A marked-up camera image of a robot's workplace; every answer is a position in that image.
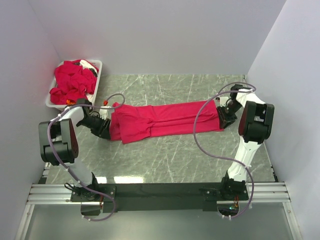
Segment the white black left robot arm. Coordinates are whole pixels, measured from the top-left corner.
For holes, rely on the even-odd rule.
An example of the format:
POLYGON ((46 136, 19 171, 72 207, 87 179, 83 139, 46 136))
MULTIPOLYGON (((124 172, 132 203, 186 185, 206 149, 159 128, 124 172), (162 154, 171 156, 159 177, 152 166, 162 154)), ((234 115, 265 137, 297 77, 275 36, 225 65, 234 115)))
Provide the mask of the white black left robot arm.
POLYGON ((40 156, 45 163, 71 172, 74 184, 65 183, 64 187, 74 197, 89 202, 101 197, 95 175, 78 159, 75 128, 86 127, 93 135, 109 140, 110 123, 107 107, 94 110, 89 100, 81 98, 75 105, 67 106, 56 118, 38 125, 40 156))

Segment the red t shirt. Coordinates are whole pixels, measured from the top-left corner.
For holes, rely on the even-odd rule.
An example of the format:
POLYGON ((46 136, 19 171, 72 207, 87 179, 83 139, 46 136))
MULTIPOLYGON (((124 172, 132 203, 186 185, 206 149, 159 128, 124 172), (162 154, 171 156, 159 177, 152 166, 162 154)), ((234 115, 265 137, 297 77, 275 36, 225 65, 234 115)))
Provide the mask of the red t shirt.
POLYGON ((192 134, 194 121, 204 101, 168 105, 124 104, 111 114, 110 139, 123 144, 146 138, 192 134))

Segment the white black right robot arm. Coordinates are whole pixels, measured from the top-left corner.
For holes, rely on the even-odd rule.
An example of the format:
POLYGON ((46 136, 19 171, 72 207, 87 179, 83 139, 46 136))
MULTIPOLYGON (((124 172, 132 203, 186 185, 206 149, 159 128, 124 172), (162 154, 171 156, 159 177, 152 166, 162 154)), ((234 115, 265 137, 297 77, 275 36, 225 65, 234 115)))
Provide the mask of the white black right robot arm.
POLYGON ((220 106, 216 109, 219 126, 225 129, 238 119, 236 112, 243 108, 238 125, 240 141, 235 155, 239 162, 233 162, 227 170, 221 180, 219 193, 225 200, 233 200, 236 197, 247 200, 249 197, 246 188, 246 168, 251 164, 262 143, 271 135, 275 106, 262 101, 252 88, 242 83, 236 82, 230 91, 230 97, 227 100, 221 99, 220 106))

